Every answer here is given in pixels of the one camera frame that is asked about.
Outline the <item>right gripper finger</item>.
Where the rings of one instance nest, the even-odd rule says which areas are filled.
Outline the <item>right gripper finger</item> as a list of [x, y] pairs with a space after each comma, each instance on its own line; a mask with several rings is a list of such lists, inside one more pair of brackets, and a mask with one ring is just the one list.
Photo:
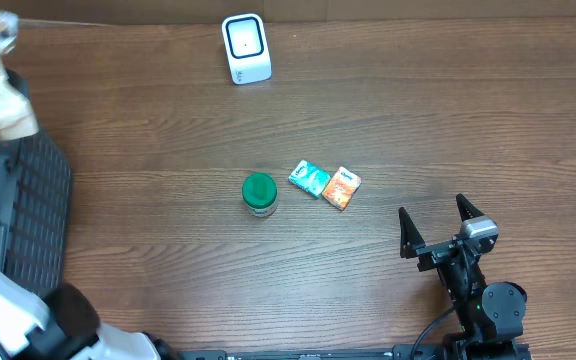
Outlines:
[[456, 195], [456, 203], [462, 222], [484, 216], [462, 193]]
[[401, 230], [400, 256], [406, 259], [415, 258], [418, 250], [425, 247], [426, 243], [404, 207], [398, 209], [398, 216]]

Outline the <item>teal tissue pack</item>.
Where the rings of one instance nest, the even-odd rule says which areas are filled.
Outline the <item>teal tissue pack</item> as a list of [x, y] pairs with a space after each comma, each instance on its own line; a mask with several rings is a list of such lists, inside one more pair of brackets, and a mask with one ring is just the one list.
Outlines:
[[306, 193], [320, 198], [331, 176], [321, 168], [306, 160], [301, 160], [290, 173], [290, 183], [304, 190]]

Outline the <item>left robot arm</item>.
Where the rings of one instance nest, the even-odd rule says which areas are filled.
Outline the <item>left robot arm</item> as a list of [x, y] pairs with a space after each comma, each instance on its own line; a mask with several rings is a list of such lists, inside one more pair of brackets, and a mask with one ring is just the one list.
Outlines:
[[0, 271], [2, 359], [179, 359], [161, 339], [103, 323], [74, 286], [41, 298]]

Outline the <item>orange tissue pack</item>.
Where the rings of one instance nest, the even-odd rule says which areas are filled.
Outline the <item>orange tissue pack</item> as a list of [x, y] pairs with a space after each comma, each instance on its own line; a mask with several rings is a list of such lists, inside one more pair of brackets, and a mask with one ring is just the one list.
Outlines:
[[360, 176], [340, 166], [324, 188], [322, 195], [331, 205], [344, 210], [361, 183]]

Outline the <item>green lid jar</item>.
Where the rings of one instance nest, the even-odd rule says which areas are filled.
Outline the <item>green lid jar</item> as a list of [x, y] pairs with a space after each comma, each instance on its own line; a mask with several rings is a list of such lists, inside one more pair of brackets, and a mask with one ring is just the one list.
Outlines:
[[267, 217], [277, 208], [278, 190], [274, 180], [265, 173], [254, 173], [242, 184], [242, 199], [256, 217]]

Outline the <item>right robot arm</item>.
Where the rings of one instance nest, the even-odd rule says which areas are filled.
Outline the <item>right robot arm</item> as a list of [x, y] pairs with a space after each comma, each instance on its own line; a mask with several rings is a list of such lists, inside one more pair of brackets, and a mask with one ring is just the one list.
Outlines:
[[421, 272], [436, 270], [451, 307], [433, 320], [411, 345], [395, 345], [395, 359], [520, 360], [529, 347], [516, 343], [524, 332], [527, 293], [514, 282], [488, 284], [479, 260], [499, 236], [495, 221], [463, 194], [456, 196], [462, 220], [450, 239], [428, 245], [405, 208], [398, 209], [400, 256], [417, 259]]

